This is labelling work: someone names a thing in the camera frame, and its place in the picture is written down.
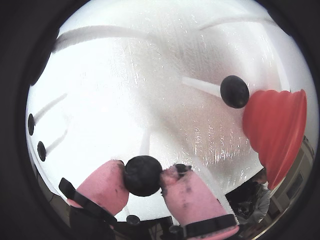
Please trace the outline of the pink foam gripper finger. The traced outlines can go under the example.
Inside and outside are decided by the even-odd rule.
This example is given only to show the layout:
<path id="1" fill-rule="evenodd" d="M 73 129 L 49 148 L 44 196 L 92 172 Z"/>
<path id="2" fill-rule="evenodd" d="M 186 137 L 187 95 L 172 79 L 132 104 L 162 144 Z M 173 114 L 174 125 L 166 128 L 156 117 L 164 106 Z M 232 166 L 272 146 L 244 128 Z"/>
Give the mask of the pink foam gripper finger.
<path id="1" fill-rule="evenodd" d="M 159 177 L 161 194 L 183 240 L 225 240 L 239 231 L 233 213 L 189 165 L 174 164 Z"/>
<path id="2" fill-rule="evenodd" d="M 129 199 L 124 184 L 125 164 L 109 160 L 93 171 L 78 188 L 64 177 L 59 189 L 70 205 L 69 224 L 77 240 L 114 240 L 115 215 Z"/>

